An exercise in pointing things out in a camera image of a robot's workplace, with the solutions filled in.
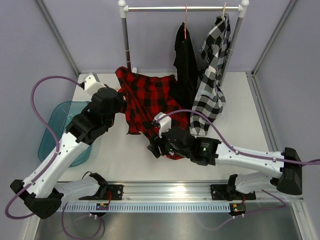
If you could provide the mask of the red black plaid shirt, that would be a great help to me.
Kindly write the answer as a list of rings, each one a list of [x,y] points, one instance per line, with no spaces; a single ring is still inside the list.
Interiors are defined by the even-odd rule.
[[[168,114],[187,106],[172,90],[178,87],[173,74],[157,77],[130,72],[121,66],[115,71],[120,84],[118,92],[125,97],[126,104],[121,112],[125,114],[128,134],[143,134],[149,140],[159,133],[153,125],[154,117],[159,113]]]

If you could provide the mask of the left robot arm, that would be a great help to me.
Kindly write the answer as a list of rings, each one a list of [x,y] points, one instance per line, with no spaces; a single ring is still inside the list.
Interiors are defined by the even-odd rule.
[[[47,219],[68,202],[107,197],[108,182],[98,173],[67,183],[58,181],[71,163],[113,126],[115,115],[124,104],[122,93],[109,87],[100,88],[67,125],[59,149],[53,149],[31,175],[23,180],[15,179],[10,184],[16,197],[23,200],[32,215]]]

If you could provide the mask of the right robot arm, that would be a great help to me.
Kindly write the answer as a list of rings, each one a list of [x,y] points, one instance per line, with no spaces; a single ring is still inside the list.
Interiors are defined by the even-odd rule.
[[[236,173],[229,177],[226,186],[229,199],[268,189],[293,196],[303,193],[302,161],[290,147],[273,152],[228,147],[218,139],[195,137],[176,126],[152,136],[147,148],[156,158],[170,155],[187,158],[200,166],[224,165],[253,170],[250,174]]]

